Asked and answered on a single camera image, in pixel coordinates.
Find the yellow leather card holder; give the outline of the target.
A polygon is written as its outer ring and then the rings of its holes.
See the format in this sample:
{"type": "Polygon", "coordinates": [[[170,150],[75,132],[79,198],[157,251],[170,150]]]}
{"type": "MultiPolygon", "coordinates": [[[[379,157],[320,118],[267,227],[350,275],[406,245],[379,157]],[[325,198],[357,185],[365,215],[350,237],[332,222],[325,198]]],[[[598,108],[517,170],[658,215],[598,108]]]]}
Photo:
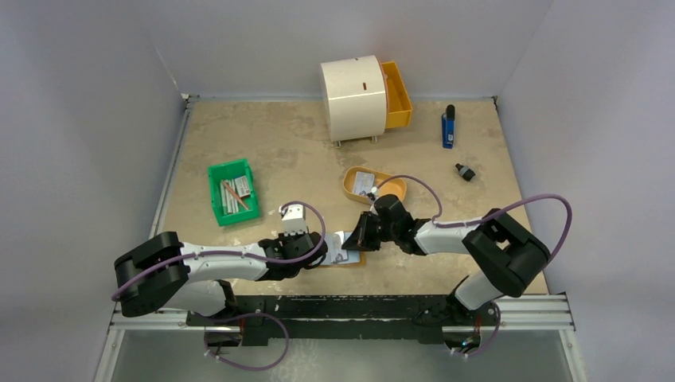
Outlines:
{"type": "Polygon", "coordinates": [[[343,243],[351,236],[350,231],[338,231],[326,235],[326,257],[318,262],[320,267],[343,267],[363,265],[365,258],[359,251],[342,249],[343,243]]]}

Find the white credit card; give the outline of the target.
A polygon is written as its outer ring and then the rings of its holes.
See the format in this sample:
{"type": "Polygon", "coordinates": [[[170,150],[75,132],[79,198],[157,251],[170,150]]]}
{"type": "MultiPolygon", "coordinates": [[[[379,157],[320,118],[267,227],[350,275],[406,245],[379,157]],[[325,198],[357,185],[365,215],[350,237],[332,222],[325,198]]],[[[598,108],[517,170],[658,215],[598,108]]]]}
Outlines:
{"type": "Polygon", "coordinates": [[[322,266],[333,265],[337,262],[338,249],[336,247],[340,244],[340,237],[338,234],[331,234],[325,238],[326,243],[326,257],[322,261],[322,266]]]}
{"type": "Polygon", "coordinates": [[[375,185],[375,174],[364,171],[357,171],[354,174],[352,193],[358,196],[366,197],[372,191],[375,185]]]}

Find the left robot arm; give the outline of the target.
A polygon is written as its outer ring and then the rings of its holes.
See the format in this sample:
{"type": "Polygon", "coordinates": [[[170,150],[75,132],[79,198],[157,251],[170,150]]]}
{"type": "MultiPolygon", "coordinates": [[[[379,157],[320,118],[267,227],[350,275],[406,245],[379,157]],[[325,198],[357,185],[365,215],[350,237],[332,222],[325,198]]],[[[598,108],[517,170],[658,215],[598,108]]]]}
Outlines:
{"type": "Polygon", "coordinates": [[[117,290],[112,301],[127,318],[161,308],[191,310],[217,325],[237,315],[228,282],[281,281],[312,269],[326,257],[328,246],[317,232],[280,235],[239,247],[206,247],[162,232],[114,262],[117,290]]]}

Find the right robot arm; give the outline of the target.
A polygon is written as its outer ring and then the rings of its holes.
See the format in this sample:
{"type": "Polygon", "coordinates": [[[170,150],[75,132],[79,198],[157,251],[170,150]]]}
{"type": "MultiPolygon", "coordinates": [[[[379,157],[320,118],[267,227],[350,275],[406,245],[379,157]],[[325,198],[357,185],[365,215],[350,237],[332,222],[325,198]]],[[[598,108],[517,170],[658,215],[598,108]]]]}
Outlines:
{"type": "Polygon", "coordinates": [[[496,298],[522,296],[552,258],[548,248],[508,213],[492,209],[476,224],[436,224],[413,217],[393,194],[376,199],[360,215],[341,247],[378,251],[385,242],[409,255],[466,254],[476,262],[479,270],[447,296],[448,316],[458,324],[467,323],[478,308],[496,298]]]}

